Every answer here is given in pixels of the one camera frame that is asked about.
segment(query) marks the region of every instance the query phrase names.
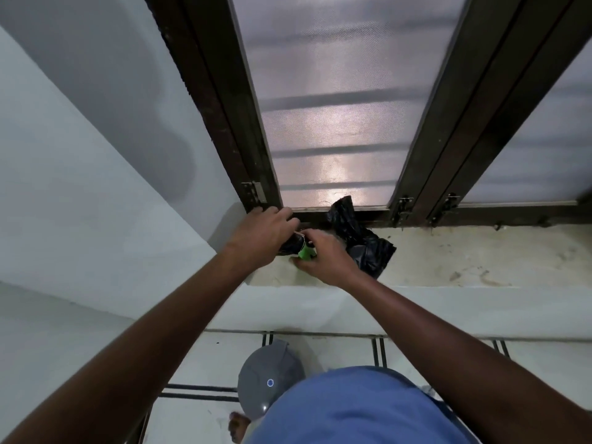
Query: person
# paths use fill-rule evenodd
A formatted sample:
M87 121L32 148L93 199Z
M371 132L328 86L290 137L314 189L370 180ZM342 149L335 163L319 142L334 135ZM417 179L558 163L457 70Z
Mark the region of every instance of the person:
M226 299L296 231L291 215L289 208L254 209L220 253L42 402L4 444L124 442ZM586 411L361 272L333 236L304 233L317 257L296 259L296 266L357 299L448 406L396 373L338 369L284 393L249 444L471 442L457 417L486 443L592 442Z

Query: person's right arm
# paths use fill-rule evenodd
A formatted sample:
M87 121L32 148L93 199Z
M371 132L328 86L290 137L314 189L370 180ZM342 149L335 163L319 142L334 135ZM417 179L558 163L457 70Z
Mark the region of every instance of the person's right arm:
M590 415L537 377L358 269L337 239L307 230L294 264L349 292L484 443L590 443Z

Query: metal hinge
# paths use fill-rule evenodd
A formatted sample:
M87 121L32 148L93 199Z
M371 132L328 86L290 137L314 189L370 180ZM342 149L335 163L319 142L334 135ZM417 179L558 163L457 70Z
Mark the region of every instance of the metal hinge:
M241 185L245 189L245 193L255 205L267 204L267 198L260 182L241 182Z
M452 212L456 207L458 207L458 202L460 201L460 199L460 196L457 196L454 193L449 193L442 205L438 209L436 209L436 212L430 218L430 226L437 226L440 220L444 217L444 215L447 215L448 213Z
M393 227L398 227L401 221L405 221L411 215L413 198L403 197L397 201L397 207L393 215Z

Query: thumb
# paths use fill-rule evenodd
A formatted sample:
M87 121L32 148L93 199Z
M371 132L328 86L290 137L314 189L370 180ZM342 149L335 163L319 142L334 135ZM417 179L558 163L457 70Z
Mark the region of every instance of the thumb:
M296 268L307 273L310 273L310 271L315 267L315 263L313 261L302 260L299 257L290 257L290 261Z

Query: clothing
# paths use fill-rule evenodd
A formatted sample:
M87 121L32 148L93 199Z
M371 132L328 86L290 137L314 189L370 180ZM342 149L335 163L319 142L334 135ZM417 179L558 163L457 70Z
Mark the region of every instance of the clothing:
M474 444L448 407L374 366L304 380L269 408L245 444Z

